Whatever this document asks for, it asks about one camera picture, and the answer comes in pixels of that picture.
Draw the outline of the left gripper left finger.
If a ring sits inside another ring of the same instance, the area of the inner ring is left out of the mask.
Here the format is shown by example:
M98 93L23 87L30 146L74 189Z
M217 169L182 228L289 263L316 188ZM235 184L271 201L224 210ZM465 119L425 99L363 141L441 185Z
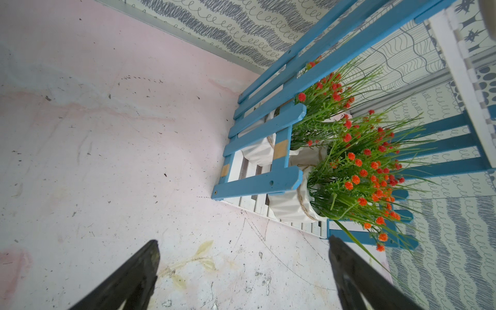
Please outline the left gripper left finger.
M160 250L148 241L72 309L147 309L158 279Z

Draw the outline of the orange flower potted plant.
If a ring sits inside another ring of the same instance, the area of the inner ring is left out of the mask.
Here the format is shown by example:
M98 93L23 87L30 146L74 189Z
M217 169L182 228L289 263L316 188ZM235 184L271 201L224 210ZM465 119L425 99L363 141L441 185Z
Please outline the orange flower potted plant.
M302 183L271 195L269 208L283 222L334 222L359 247L414 249L416 238L397 225L404 220L399 192L406 186L407 168L424 145L421 121L421 115L390 120L384 112L370 112L304 126L296 141L306 142L309 151L293 161Z

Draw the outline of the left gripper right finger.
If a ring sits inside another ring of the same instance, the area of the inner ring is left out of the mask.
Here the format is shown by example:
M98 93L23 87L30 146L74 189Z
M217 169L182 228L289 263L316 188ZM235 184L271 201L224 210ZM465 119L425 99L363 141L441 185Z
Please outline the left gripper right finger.
M417 309L421 307L401 293L341 239L329 237L329 260L343 309Z

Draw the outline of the red flower plant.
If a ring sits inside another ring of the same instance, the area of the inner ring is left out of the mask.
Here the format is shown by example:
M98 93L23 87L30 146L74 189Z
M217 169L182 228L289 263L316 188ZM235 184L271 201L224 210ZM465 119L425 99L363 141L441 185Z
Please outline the red flower plant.
M360 58L352 59L335 72L324 76L321 80L295 95L289 103L276 108L252 126L239 134L239 137L278 116L283 107L302 103L307 113L302 121L293 125L291 134L290 155L298 155L304 148L321 146L337 131L332 123L338 115L348 111L355 103L356 97L363 92L370 92L382 74L381 66L360 69L364 63ZM244 158L261 167L271 164L275 152L276 134L254 142L241 150Z

